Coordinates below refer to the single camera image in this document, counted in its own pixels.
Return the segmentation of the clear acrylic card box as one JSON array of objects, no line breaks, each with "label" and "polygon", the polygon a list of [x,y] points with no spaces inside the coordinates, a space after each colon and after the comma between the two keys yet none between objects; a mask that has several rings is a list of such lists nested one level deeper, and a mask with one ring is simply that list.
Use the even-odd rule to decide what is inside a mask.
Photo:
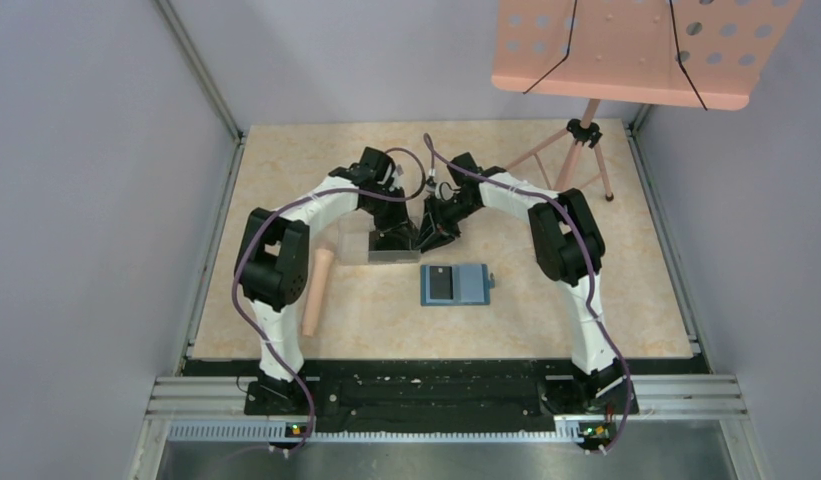
[{"label": "clear acrylic card box", "polygon": [[421,259],[410,238],[377,230],[370,218],[340,219],[337,240],[339,263],[346,266],[418,263]]}]

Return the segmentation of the blue leather card holder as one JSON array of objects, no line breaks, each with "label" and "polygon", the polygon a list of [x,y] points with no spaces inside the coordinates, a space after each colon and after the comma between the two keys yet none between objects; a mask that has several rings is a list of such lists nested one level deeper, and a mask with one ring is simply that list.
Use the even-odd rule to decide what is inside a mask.
[{"label": "blue leather card holder", "polygon": [[487,264],[464,263],[452,265],[453,299],[450,301],[430,300],[428,297],[428,268],[431,264],[420,266],[420,304],[422,306],[477,306],[489,305],[491,290],[495,287],[495,276]]}]

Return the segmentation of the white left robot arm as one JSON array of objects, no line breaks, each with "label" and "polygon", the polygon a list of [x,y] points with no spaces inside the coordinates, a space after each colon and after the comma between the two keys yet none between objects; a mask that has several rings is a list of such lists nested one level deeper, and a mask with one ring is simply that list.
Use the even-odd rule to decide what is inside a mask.
[{"label": "white left robot arm", "polygon": [[256,331],[262,348],[247,413],[264,407],[270,413],[303,415],[315,409],[299,375],[304,363],[299,342],[302,296],[306,287],[316,284],[308,278],[313,238],[360,210],[372,217],[374,230],[364,245],[376,258],[414,255],[418,229],[408,213],[409,199],[395,160],[367,147],[359,161],[333,169],[289,204],[249,214],[231,292],[235,310]]}]

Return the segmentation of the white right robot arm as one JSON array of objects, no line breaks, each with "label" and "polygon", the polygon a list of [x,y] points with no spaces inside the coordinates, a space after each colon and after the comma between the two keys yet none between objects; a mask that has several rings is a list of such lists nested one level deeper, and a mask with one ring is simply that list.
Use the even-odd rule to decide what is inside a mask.
[{"label": "white right robot arm", "polygon": [[536,263],[561,291],[569,316],[575,404],[588,413],[630,415],[630,367],[609,336],[600,299],[606,246],[583,193],[539,188],[502,167],[482,169],[469,153],[446,166],[457,190],[448,200],[425,199],[415,247],[427,252],[452,243],[460,235],[460,222],[482,208],[525,222]]}]

